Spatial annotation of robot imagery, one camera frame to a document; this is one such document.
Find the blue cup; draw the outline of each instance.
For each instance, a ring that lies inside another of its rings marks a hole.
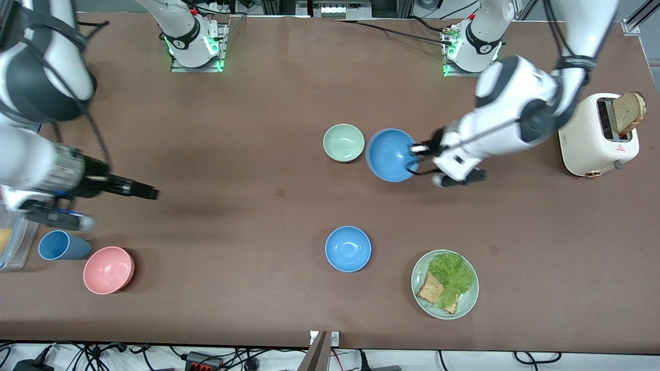
[[[63,230],[48,232],[39,242],[39,256],[45,260],[84,259],[90,252],[89,242]]]

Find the toaster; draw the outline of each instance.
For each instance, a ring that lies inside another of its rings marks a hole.
[[[618,94],[598,93],[580,102],[571,120],[559,129],[559,145],[566,169],[595,178],[621,169],[640,151],[637,129],[620,136],[614,122],[612,101]]]

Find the green lettuce leaf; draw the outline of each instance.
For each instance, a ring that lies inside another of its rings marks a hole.
[[[448,308],[456,303],[456,295],[470,289],[475,279],[457,253],[443,253],[433,258],[428,266],[431,274],[445,286],[440,299],[433,305],[435,308]]]

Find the light green plate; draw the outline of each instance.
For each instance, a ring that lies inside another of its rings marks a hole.
[[[447,311],[440,308],[433,308],[433,304],[417,296],[419,289],[424,284],[424,278],[426,277],[426,272],[428,271],[428,265],[431,263],[434,257],[443,253],[456,253],[460,255],[465,261],[465,265],[467,265],[472,274],[475,276],[470,289],[459,296],[458,308],[456,309],[455,314],[449,314]],[[419,306],[422,307],[426,313],[434,316],[435,318],[440,318],[441,320],[455,320],[457,318],[463,317],[467,314],[467,312],[472,310],[472,308],[475,306],[475,303],[477,302],[477,297],[479,296],[479,279],[477,278],[477,272],[475,272],[475,268],[472,266],[472,264],[470,264],[469,261],[467,261],[467,259],[465,259],[465,257],[451,250],[436,250],[422,256],[412,269],[411,286],[412,295],[417,301],[417,304],[419,304]]]
[[[357,127],[340,123],[325,132],[323,149],[335,161],[350,162],[364,150],[364,136]]]

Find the bread slice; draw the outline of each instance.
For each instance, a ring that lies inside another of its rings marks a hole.
[[[435,304],[440,300],[440,296],[445,291],[445,286],[443,286],[438,279],[431,274],[431,271],[426,272],[426,277],[424,278],[424,284],[419,288],[417,296],[421,299],[426,300],[431,304]],[[456,308],[458,308],[458,298],[460,294],[456,295],[456,303],[449,308],[442,308],[446,310],[449,314],[455,314]]]
[[[612,102],[614,122],[619,136],[623,137],[646,116],[646,101],[640,92],[627,92]]]

